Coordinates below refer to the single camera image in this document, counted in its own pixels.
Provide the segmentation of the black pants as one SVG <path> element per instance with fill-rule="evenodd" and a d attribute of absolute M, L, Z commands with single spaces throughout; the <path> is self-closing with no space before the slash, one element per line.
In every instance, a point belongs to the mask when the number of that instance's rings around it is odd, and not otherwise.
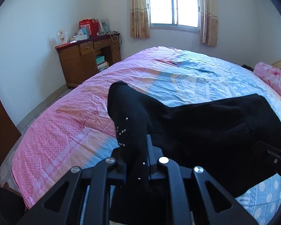
<path fill-rule="evenodd" d="M 206 168 L 234 197 L 276 173 L 260 142 L 281 150 L 281 121 L 261 95 L 169 107 L 119 81 L 108 114 L 132 175 L 145 175 L 147 135 L 179 165 Z"/>

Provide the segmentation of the pink folded blanket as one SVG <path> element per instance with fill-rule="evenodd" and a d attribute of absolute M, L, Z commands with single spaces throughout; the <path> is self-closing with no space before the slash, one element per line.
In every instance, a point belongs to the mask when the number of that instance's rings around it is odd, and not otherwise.
<path fill-rule="evenodd" d="M 281 69 L 259 62 L 255 65 L 253 72 L 281 96 Z"/>

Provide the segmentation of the blue pink bed sheet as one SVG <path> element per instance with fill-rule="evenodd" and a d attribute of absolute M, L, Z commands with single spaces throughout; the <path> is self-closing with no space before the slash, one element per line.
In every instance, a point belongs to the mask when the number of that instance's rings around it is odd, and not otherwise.
<path fill-rule="evenodd" d="M 12 172 L 19 224 L 281 224 L 281 96 L 236 64 L 146 49 L 44 111 Z"/>

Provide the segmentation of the wooden desk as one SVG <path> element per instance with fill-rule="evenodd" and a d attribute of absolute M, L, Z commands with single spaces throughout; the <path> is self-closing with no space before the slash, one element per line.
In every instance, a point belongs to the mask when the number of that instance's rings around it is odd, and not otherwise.
<path fill-rule="evenodd" d="M 121 61 L 121 35 L 117 32 L 56 46 L 67 87 L 77 87 L 99 73 L 100 56 L 108 66 Z"/>

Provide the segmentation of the teal box under desk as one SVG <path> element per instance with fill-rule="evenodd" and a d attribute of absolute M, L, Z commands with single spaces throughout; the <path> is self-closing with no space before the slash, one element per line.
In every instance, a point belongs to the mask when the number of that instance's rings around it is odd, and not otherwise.
<path fill-rule="evenodd" d="M 102 56 L 102 55 L 96 56 L 96 63 L 97 63 L 98 65 L 101 64 L 101 63 L 103 63 L 104 61 L 105 61 L 104 56 Z"/>

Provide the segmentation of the right beige curtain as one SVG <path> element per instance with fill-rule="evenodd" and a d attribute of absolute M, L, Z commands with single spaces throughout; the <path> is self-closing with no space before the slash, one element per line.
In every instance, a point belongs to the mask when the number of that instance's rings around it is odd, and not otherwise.
<path fill-rule="evenodd" d="M 216 47 L 218 40 L 218 16 L 216 0 L 200 0 L 200 42 Z"/>

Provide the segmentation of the beige curtain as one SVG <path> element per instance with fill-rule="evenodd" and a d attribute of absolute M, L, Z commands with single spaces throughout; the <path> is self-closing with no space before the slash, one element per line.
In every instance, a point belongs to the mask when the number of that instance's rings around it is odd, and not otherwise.
<path fill-rule="evenodd" d="M 218 16 L 216 0 L 200 0 L 200 42 L 216 47 L 218 40 Z"/>
<path fill-rule="evenodd" d="M 130 0 L 130 37 L 150 38 L 147 0 Z"/>

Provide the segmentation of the white floral kettle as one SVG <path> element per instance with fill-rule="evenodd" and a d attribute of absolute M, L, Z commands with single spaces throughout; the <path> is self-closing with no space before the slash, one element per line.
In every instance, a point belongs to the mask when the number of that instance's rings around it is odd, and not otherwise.
<path fill-rule="evenodd" d="M 58 44 L 63 45 L 68 43 L 68 34 L 64 29 L 58 31 Z"/>

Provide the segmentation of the red gift bag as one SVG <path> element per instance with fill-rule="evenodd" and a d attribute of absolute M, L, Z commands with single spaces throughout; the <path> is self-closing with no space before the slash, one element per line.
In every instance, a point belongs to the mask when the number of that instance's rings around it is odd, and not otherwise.
<path fill-rule="evenodd" d="M 99 22 L 94 18 L 92 19 L 83 19 L 79 23 L 80 29 L 84 28 L 90 37 L 96 37 L 99 32 Z"/>

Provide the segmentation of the window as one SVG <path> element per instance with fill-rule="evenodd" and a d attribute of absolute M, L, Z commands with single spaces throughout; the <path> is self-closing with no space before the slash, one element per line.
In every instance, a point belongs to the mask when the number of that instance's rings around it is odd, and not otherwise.
<path fill-rule="evenodd" d="M 147 0 L 151 28 L 200 30 L 200 0 Z"/>

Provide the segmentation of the left beige curtain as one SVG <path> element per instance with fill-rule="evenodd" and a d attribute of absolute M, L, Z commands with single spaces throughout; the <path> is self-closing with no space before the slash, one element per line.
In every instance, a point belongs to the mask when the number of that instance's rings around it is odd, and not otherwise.
<path fill-rule="evenodd" d="M 130 37 L 150 38 L 147 0 L 130 0 Z"/>

